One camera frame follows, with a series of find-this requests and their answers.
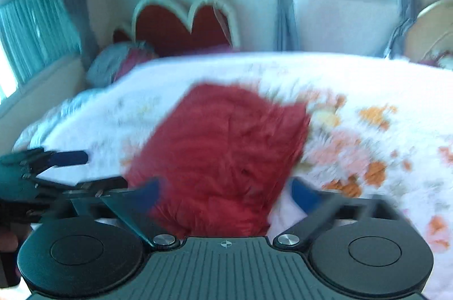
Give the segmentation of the white floral bed sheet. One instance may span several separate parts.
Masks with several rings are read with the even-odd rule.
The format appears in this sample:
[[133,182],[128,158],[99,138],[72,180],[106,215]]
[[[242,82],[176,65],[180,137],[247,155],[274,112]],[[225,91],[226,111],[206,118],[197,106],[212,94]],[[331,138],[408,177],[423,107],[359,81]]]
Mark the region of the white floral bed sheet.
[[191,88],[236,85],[310,116],[302,156],[268,216],[274,239],[306,214],[296,178],[319,191],[388,199],[434,254],[424,288],[452,297],[452,72],[355,55],[229,54],[154,59],[105,88],[85,91],[25,129],[15,151],[84,150],[85,165],[52,168],[46,180],[75,185],[122,176]]

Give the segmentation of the cream round headboard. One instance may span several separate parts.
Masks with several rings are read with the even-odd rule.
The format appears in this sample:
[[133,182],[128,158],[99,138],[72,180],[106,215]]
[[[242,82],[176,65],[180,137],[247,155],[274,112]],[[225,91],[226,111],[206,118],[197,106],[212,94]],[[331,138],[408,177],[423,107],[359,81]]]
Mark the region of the cream round headboard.
[[439,0],[423,9],[405,34],[403,55],[420,63],[429,52],[452,51],[452,0]]

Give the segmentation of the patterned pillow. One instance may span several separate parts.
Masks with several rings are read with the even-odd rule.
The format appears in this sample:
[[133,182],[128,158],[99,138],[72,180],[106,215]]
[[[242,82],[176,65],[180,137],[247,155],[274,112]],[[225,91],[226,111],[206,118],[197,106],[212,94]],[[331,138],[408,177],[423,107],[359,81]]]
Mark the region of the patterned pillow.
[[453,70],[453,53],[452,51],[444,51],[439,53],[429,52],[420,61],[421,64],[435,68],[443,68]]

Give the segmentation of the red heart-shaped headboard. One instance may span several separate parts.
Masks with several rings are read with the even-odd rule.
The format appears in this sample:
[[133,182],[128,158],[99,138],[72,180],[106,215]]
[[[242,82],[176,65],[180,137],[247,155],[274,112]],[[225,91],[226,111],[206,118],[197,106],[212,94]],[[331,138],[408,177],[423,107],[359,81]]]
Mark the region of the red heart-shaped headboard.
[[145,42],[161,57],[242,47],[231,0],[140,0],[131,21],[116,25],[112,42]]

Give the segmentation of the red quilted down jacket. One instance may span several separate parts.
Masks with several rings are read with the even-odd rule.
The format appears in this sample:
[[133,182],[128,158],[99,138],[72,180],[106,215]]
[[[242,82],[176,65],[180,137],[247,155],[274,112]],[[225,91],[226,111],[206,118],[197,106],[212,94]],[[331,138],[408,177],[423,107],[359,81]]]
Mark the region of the red quilted down jacket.
[[278,104],[236,85],[197,85],[158,125],[125,178],[130,187],[161,181],[148,214],[178,238],[265,235],[309,123],[303,102]]

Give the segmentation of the side window with blinds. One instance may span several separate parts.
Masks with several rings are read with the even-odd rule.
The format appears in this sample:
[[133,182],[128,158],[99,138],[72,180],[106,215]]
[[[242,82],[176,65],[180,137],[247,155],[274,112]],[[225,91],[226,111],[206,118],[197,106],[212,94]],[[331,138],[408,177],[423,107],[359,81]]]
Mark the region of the side window with blinds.
[[1,0],[1,101],[80,49],[62,0]]

